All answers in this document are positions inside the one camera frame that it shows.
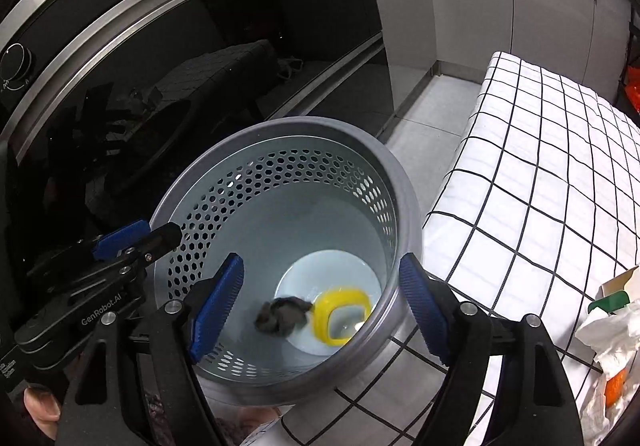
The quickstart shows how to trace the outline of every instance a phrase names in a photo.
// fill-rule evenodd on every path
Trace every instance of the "gray plastic basket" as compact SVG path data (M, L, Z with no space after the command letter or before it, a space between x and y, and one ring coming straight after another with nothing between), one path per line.
M160 307L212 277L229 252L244 260L240 295L215 350L198 365L206 394L241 404L295 402L369 363L404 312L398 263L407 251L420 257L418 214L393 155L340 121L269 121L198 158L154 214L153 227L171 220L183 240L150 277ZM366 324L332 356L307 354L253 325L289 266L322 249L361 258L383 289Z

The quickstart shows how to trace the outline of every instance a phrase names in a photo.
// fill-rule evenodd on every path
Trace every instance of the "patterned fabric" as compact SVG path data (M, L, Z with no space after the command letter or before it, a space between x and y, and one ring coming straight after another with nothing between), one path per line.
M575 329L599 286L638 261L639 144L592 90L496 53L423 226L422 264L460 300L541 316L578 407L600 370ZM296 405L256 444L408 446L445 373L409 314L365 372ZM495 357L468 446L482 443L499 374Z

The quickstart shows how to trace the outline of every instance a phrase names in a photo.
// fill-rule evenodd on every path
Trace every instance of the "white circular base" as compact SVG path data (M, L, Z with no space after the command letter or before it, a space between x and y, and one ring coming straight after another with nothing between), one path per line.
M324 249L305 255L287 269L280 279L274 298L296 296L314 303L324 291L339 287L355 287L369 296L372 309L382 291L378 277L361 258L340 251ZM316 356L330 356L340 347L318 340L313 331L313 313L306 314L307 324L295 329L287 338L296 349Z

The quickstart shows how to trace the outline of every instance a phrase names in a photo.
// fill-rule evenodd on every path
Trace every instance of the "green object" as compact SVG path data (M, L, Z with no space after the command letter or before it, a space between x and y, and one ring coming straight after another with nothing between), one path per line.
M629 295L626 291L616 291L609 296L592 301L587 307L587 313L590 313L596 307L600 307L603 311L613 312L622 309L630 302Z

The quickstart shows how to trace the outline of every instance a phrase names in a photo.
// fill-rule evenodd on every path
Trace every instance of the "blue gripper pad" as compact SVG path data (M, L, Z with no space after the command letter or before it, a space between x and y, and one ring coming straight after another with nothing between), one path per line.
M430 289L430 285L439 287L433 285L437 280L427 277L413 253L407 253L402 257L399 273L400 289L414 314L429 352L439 357L444 365L449 366L449 321L440 310ZM450 290L449 292L457 303L455 295Z
M93 251L94 259L97 261L114 259L118 251L129 248L149 233L151 233L149 223L143 220L121 227L98 241Z
M189 354L196 363L216 346L226 318L236 302L244 282L244 262L240 256L230 256L216 277L218 281L213 291L193 321Z

